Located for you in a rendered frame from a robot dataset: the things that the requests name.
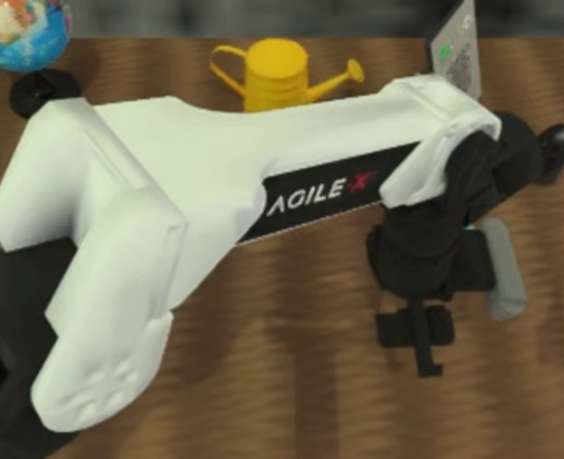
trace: qr code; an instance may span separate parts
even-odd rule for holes
[[[471,52],[468,44],[458,53],[452,65],[447,69],[446,77],[461,91],[468,92],[472,83]]]

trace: blue globe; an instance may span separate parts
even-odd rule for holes
[[[1,69],[20,73],[42,70],[58,60],[70,42],[71,15],[63,1],[1,0],[0,29],[8,27],[6,16],[16,18],[17,23],[10,31],[0,30]]]

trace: wooden surface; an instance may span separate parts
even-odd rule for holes
[[[59,66],[93,103],[171,94],[238,110],[207,69],[218,43],[77,40]],[[315,80],[350,56],[364,65],[366,82],[337,96],[423,66],[420,41],[304,44]],[[564,121],[564,42],[486,40],[482,62],[487,107],[537,130]],[[9,87],[0,72],[0,177],[22,127],[5,105]],[[375,343],[380,293],[363,239],[379,213],[370,208],[233,251],[178,310],[147,393],[55,458],[564,459],[564,179],[496,213],[531,304],[493,323],[480,295],[460,296],[457,341],[436,351],[443,378],[418,380],[410,350]]]

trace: globe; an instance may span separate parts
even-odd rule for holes
[[[12,86],[11,108],[28,118],[44,103],[79,97],[78,83],[51,64],[72,33],[67,0],[0,0],[0,69],[25,74]]]

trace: black label panel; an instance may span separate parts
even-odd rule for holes
[[[268,177],[267,204],[240,243],[380,202],[380,186],[416,143]]]

